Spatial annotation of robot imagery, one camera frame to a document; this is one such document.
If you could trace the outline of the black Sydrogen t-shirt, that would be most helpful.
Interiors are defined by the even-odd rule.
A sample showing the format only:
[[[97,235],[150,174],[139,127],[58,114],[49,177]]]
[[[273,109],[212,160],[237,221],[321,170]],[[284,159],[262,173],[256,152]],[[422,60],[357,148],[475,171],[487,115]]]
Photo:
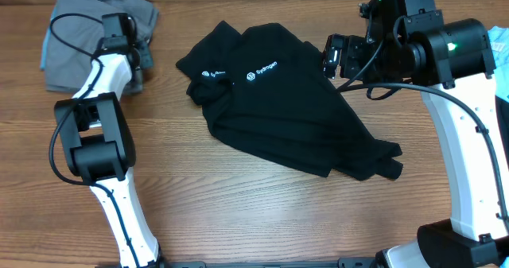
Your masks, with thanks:
[[[222,143],[320,177],[399,178],[400,146],[370,134],[321,65],[315,46],[278,23],[239,32],[220,22],[177,62]]]

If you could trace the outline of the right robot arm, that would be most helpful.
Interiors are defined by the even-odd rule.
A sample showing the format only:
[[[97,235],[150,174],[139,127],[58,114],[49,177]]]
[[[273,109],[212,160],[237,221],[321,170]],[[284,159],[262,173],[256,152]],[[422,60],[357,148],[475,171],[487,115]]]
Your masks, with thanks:
[[[495,61],[484,25],[445,23],[434,0],[359,5],[364,37],[333,34],[324,76],[339,92],[419,91],[439,138],[449,179],[448,219],[418,228],[415,240],[341,267],[480,267],[508,258],[508,163],[496,110]]]

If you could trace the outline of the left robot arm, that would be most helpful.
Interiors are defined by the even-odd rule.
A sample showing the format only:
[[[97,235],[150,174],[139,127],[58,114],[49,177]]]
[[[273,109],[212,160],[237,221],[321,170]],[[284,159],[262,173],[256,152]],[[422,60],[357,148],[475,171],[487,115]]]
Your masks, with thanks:
[[[132,16],[106,14],[97,22],[104,35],[90,54],[84,85],[55,104],[49,164],[63,182],[86,186],[95,195],[115,237],[119,266],[163,267],[136,193],[134,139],[119,102],[124,88],[153,60],[147,43],[137,39]]]

